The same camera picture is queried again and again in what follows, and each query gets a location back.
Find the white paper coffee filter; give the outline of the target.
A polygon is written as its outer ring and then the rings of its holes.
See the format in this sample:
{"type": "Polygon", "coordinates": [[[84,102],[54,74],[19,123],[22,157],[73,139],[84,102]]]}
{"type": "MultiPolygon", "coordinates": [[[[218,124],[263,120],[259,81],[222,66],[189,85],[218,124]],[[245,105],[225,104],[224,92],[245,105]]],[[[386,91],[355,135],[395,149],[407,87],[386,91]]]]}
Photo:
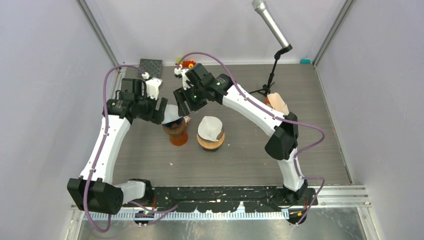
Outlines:
{"type": "Polygon", "coordinates": [[[206,142],[217,142],[216,137],[223,128],[222,121],[215,116],[204,116],[197,128],[197,135],[206,142]]]}

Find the amber glass carafe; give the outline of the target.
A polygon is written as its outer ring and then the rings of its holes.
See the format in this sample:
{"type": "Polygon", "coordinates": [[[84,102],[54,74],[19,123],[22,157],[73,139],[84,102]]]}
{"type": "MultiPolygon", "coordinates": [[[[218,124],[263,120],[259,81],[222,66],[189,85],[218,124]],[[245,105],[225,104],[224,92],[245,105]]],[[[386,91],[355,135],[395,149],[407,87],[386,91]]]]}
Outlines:
{"type": "Polygon", "coordinates": [[[174,146],[183,146],[188,141],[188,134],[187,132],[183,132],[181,134],[170,134],[169,141],[174,146]]]}

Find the clear smoky glass dripper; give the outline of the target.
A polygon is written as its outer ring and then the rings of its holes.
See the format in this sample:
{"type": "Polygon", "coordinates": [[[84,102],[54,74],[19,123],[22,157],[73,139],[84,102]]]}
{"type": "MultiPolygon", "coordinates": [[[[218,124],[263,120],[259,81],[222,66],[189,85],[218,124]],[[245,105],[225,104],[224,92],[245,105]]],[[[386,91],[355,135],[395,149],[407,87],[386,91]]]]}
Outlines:
{"type": "Polygon", "coordinates": [[[216,140],[219,142],[224,137],[224,128],[222,127],[218,135],[216,136],[216,140]]]}

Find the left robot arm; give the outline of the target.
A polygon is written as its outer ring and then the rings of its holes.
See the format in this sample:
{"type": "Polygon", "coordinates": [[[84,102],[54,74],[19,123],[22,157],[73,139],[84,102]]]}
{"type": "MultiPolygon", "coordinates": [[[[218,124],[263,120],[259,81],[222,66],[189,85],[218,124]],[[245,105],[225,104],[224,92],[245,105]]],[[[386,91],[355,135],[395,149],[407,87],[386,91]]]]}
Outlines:
{"type": "Polygon", "coordinates": [[[106,100],[101,128],[93,152],[78,178],[70,178],[67,190],[81,211],[117,214],[123,205],[135,201],[148,207],[154,199],[149,180],[131,178],[113,185],[113,172],[123,140],[133,121],[141,119],[160,125],[167,98],[158,99],[163,81],[124,78],[115,97],[106,100]]]}

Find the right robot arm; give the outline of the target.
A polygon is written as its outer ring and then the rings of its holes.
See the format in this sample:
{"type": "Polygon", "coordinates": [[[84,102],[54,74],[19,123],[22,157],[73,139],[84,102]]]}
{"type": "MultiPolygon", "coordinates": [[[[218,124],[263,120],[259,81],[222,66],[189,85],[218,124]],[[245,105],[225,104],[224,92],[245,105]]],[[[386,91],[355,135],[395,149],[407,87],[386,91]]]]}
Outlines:
{"type": "Polygon", "coordinates": [[[246,92],[227,74],[214,77],[202,64],[192,68],[176,67],[174,75],[182,80],[182,87],[173,94],[179,116],[198,111],[208,102],[216,102],[233,109],[262,129],[269,140],[264,149],[278,165],[283,175],[285,198],[291,205],[299,205],[306,197],[308,183],[295,166],[299,128],[297,116],[278,112],[246,92]]]}

